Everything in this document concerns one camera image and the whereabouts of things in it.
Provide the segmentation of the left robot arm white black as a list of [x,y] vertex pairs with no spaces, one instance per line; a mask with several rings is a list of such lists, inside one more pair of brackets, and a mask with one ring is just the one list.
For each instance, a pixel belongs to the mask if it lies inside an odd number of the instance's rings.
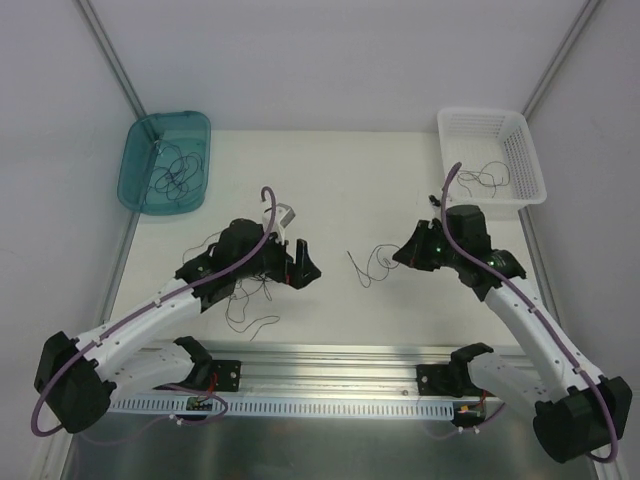
[[48,407],[58,427],[80,433],[101,419],[121,399],[157,387],[211,394],[221,376],[207,349],[182,336],[161,350],[144,347],[170,327],[193,320],[230,297],[244,279],[265,277],[296,290],[321,276],[308,244],[299,239],[296,253],[269,224],[232,221],[202,253],[184,263],[154,296],[126,316],[69,337],[59,331],[44,343],[34,387],[39,394],[31,414],[38,437],[40,411]]

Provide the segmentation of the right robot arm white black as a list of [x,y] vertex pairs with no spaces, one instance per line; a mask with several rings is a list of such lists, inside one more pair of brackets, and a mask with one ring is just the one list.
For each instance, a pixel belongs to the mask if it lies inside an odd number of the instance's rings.
[[507,326],[537,371],[530,376],[492,347],[475,343],[452,352],[445,365],[418,367],[422,388],[457,398],[475,391],[499,398],[531,422],[539,444],[558,463],[592,457],[604,446],[610,448],[604,462],[615,460],[631,388],[590,362],[535,299],[516,258],[492,246],[479,207],[457,205],[419,221],[393,259],[419,271],[453,269]]

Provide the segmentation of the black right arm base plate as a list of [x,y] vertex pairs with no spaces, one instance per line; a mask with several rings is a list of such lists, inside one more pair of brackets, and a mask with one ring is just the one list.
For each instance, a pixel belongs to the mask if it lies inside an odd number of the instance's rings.
[[415,371],[420,396],[454,396],[457,393],[448,365],[418,364]]

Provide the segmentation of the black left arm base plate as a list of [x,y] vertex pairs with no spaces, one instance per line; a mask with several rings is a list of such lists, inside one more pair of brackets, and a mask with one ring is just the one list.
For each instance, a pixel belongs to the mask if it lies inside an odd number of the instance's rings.
[[214,359],[207,367],[205,387],[209,392],[238,392],[242,373],[242,362],[238,360]]

